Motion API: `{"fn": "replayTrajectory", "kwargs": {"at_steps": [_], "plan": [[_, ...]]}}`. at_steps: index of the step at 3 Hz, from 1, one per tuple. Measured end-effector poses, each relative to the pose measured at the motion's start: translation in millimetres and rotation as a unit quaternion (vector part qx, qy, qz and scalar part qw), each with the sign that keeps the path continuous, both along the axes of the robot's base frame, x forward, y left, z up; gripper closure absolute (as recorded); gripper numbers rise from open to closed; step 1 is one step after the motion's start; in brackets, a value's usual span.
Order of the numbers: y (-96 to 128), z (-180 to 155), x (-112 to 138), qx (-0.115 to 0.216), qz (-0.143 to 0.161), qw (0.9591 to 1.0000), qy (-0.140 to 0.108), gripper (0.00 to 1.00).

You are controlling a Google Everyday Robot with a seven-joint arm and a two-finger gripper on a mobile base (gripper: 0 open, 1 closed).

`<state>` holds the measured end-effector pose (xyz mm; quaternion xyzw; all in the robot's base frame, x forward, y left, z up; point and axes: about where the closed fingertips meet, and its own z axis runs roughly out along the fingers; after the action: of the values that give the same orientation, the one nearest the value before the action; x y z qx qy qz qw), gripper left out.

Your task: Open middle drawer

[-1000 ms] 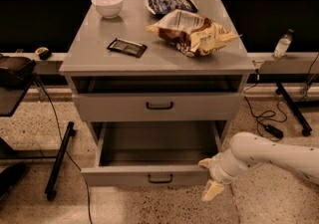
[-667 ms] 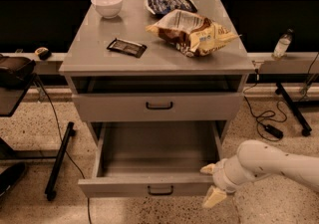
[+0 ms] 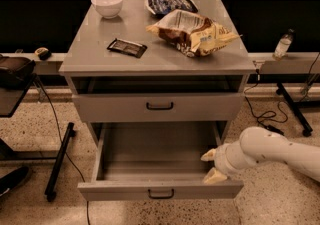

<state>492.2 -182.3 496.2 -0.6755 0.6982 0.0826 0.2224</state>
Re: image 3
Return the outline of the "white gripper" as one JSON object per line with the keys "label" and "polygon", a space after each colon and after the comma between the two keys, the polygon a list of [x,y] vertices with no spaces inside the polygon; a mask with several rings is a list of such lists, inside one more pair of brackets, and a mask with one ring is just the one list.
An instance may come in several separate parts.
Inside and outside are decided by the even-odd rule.
{"label": "white gripper", "polygon": [[203,179],[205,184],[225,181],[227,176],[238,174],[255,165],[255,160],[243,152],[239,142],[223,144],[216,150],[210,149],[201,156],[201,160],[204,162],[214,160],[215,163],[215,167],[211,168]]}

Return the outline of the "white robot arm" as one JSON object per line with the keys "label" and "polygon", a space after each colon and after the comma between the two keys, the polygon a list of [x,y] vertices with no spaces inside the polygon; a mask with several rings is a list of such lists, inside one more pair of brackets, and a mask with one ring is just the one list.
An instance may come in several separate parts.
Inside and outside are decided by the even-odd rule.
{"label": "white robot arm", "polygon": [[214,167],[204,177],[215,184],[244,169],[266,162],[279,162],[320,181],[320,148],[289,141],[281,134],[261,127],[245,129],[237,141],[224,143],[202,155],[202,161],[213,161]]}

